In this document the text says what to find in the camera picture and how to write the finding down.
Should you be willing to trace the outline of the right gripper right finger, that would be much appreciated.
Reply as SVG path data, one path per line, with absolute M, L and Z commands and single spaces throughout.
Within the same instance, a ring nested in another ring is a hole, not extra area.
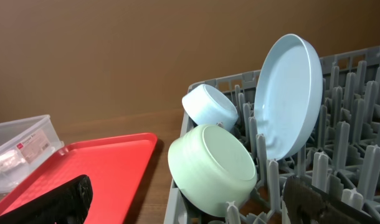
M 282 216 L 291 224 L 379 224 L 380 221 L 312 186 L 304 177 L 287 178 Z

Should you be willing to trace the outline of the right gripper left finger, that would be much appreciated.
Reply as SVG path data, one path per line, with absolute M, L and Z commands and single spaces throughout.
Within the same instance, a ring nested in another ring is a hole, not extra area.
M 80 175 L 0 216 L 0 224 L 84 223 L 93 199 L 89 176 Z

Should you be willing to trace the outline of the white tissue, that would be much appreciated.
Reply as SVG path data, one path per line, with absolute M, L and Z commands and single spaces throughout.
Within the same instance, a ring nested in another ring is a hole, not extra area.
M 25 163 L 26 160 L 15 150 L 0 154 L 0 175 Z

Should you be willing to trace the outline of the mint green bowl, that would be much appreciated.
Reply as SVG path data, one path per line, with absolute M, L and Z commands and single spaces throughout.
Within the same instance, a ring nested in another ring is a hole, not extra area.
M 168 164 L 181 193 L 202 212 L 226 215 L 227 204 L 244 204 L 257 171 L 243 144 L 225 129 L 203 124 L 172 142 Z

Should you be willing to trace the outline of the light blue plate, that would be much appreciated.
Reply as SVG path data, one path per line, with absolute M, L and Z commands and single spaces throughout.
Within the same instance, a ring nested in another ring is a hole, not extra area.
M 313 46 L 295 34 L 279 38 L 260 71 L 254 103 L 257 132 L 267 158 L 296 154 L 310 137 L 320 112 L 323 74 Z

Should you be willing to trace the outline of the light blue bowl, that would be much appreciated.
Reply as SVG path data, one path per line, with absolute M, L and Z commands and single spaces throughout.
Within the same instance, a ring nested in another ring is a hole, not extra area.
M 217 88 L 200 84 L 182 98 L 182 106 L 197 124 L 221 124 L 231 131 L 239 114 L 233 102 Z

